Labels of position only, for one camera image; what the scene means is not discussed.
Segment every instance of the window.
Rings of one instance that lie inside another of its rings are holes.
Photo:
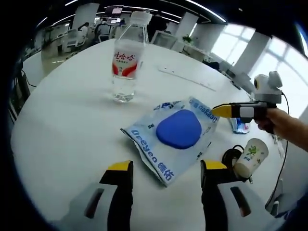
[[[240,36],[244,27],[240,25],[235,25],[235,24],[229,24],[225,28],[225,33],[235,35],[235,36]]]
[[[255,30],[249,27],[228,24],[220,34],[211,52],[231,65],[235,65],[254,32]]]
[[[247,40],[250,40],[252,38],[252,36],[254,35],[254,32],[255,32],[255,29],[253,28],[245,28],[243,34],[242,34],[242,37],[247,39]]]
[[[218,55],[220,58],[227,60],[233,47],[237,42],[237,38],[227,34],[221,34],[217,39],[212,52]]]
[[[273,38],[269,44],[269,49],[279,56],[283,56],[286,47],[287,44],[277,38]]]
[[[270,71],[275,71],[277,69],[277,64],[278,59],[275,56],[266,53],[258,64],[257,68],[250,75],[252,81],[254,81],[255,77],[259,74],[268,76]]]
[[[303,55],[301,55],[298,51],[296,51],[293,47],[290,47],[285,54],[285,60],[308,83],[308,62],[307,62],[307,59]]]
[[[251,77],[268,76],[270,71],[278,71],[283,84],[281,90],[289,101],[290,115],[299,118],[308,106],[308,60],[287,43],[273,38],[253,68]],[[284,98],[277,106],[287,111]]]

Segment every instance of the bottle label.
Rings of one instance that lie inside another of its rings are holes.
[[[112,73],[128,79],[134,79],[141,53],[115,49],[112,61]]]

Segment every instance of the black cable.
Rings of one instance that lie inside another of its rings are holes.
[[[21,70],[21,71],[24,73],[24,75],[25,75],[25,77],[26,77],[27,83],[28,83],[30,86],[36,88],[37,86],[34,86],[34,85],[32,85],[32,84],[29,83],[29,80],[28,80],[28,77],[27,77],[26,73],[25,73],[23,70]]]
[[[225,154],[222,156],[221,162],[227,167],[230,173],[234,178],[238,178],[239,180],[246,182],[247,178],[236,176],[233,170],[233,160],[238,160],[242,153],[244,152],[244,148],[240,145],[235,145],[233,148],[228,149]]]
[[[288,107],[288,114],[290,114],[290,108],[289,108],[289,102],[288,102],[288,99],[287,97],[285,96],[285,94],[282,92],[282,95],[284,96],[286,102],[287,102],[287,107]],[[283,170],[283,167],[284,167],[284,164],[285,164],[285,161],[286,161],[286,158],[287,158],[287,152],[288,152],[288,144],[289,144],[289,141],[287,141],[287,144],[285,146],[285,154],[284,154],[284,159],[283,159],[283,163],[282,163],[282,167],[280,169],[280,172],[279,172],[279,175],[278,175],[278,178],[277,178],[277,181],[276,181],[276,185],[275,185],[275,188],[272,192],[272,194],[270,195],[270,198],[269,200],[267,201],[267,203],[265,204],[265,208],[270,204],[271,200],[273,199],[274,197],[274,194],[277,190],[277,187],[278,187],[278,183],[279,183],[279,179],[280,179],[280,176],[282,174],[282,170]]]

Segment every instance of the plastic bottle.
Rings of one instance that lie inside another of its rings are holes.
[[[141,57],[149,43],[147,25],[151,18],[150,13],[133,12],[130,24],[115,41],[112,74],[113,97],[117,102],[127,103],[134,97]]]

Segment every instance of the paper cup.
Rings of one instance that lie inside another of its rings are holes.
[[[266,144],[259,139],[252,138],[248,141],[244,152],[234,165],[234,170],[244,178],[250,177],[269,155]]]

